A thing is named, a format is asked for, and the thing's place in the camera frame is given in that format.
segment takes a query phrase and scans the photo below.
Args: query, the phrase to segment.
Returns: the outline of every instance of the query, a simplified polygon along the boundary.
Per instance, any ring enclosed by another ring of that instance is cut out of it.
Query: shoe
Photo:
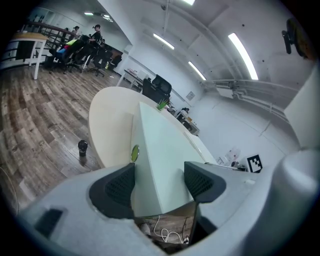
[[[142,223],[139,227],[141,232],[146,236],[151,236],[150,227],[146,223]]]

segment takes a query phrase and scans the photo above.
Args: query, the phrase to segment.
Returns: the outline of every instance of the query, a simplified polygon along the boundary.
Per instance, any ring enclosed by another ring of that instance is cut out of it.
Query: round table
[[[123,87],[108,87],[93,98],[89,110],[89,139],[101,168],[130,163],[133,116],[139,102],[156,107],[148,97]],[[172,114],[161,115],[182,133],[190,133]]]

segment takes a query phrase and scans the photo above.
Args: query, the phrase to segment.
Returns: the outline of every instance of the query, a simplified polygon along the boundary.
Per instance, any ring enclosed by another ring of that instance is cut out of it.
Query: person wearing black cap
[[[91,36],[90,42],[96,41],[99,44],[102,38],[101,32],[100,32],[100,25],[99,24],[95,25],[93,29],[95,30],[95,33]]]

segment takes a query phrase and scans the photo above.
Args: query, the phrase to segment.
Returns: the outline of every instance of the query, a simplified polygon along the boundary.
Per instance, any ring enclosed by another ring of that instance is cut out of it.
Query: green circular sticker
[[[138,146],[138,145],[135,145],[135,146],[133,147],[133,149],[132,149],[132,152],[131,152],[131,161],[132,161],[132,162],[137,161],[138,156],[139,156],[139,146]]]

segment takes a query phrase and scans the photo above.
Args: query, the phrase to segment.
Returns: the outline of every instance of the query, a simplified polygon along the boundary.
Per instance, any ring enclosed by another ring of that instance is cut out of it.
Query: power cord
[[[163,240],[165,243],[167,243],[167,242],[168,242],[168,239],[169,239],[169,236],[170,236],[171,233],[177,234],[178,237],[179,237],[179,239],[180,239],[181,244],[184,243],[184,242],[181,240],[181,237],[180,237],[180,235],[179,235],[177,232],[173,232],[173,231],[172,231],[172,232],[169,232],[166,228],[161,229],[161,235],[157,234],[157,233],[156,233],[156,226],[157,226],[159,220],[160,220],[160,215],[158,216],[158,220],[157,220],[157,222],[156,222],[156,224],[154,225],[154,228],[153,228],[153,232],[154,232],[155,235],[157,235],[158,237],[161,237],[162,240]]]
[[[16,187],[14,186],[11,178],[9,177],[9,175],[6,173],[6,171],[4,169],[2,169],[0,167],[0,169],[4,172],[4,174],[7,176],[8,180],[10,181],[12,187],[13,187],[13,191],[14,191],[14,195],[15,195],[15,203],[16,203],[16,213],[15,215],[17,216],[18,215],[18,212],[19,212],[19,201],[18,201],[18,194],[17,194],[17,191],[16,191]]]

